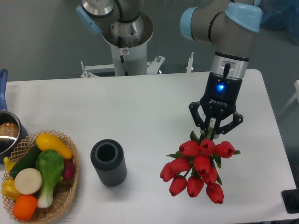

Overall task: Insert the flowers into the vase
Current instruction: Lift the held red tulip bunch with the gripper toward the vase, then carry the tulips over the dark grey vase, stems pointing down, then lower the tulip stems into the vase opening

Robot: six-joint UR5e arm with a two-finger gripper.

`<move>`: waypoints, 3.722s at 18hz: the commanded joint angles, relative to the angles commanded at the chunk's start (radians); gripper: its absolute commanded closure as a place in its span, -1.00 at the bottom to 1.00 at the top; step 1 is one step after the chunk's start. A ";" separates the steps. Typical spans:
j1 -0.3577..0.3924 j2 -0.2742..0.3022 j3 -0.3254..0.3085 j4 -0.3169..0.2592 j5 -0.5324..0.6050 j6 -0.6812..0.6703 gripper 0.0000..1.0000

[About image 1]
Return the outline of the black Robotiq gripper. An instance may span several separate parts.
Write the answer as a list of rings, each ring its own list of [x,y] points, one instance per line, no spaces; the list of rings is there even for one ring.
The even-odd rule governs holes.
[[[243,116],[236,111],[236,100],[241,85],[241,79],[209,73],[203,97],[200,101],[189,104],[193,121],[200,128],[201,133],[208,133],[210,120],[207,118],[215,118],[213,139],[218,138],[220,134],[227,134],[243,122]],[[200,106],[206,116],[205,120],[199,114]],[[233,115],[232,121],[220,126],[221,122],[231,114]]]

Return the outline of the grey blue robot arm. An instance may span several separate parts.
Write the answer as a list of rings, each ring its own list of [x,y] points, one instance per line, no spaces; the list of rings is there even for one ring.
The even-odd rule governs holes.
[[[102,34],[110,45],[117,76],[146,75],[150,18],[137,0],[84,0],[76,8],[81,23]],[[257,0],[213,0],[184,11],[180,32],[189,40],[214,45],[211,71],[203,97],[189,105],[194,123],[210,140],[243,122],[236,100],[248,66],[262,10]]]

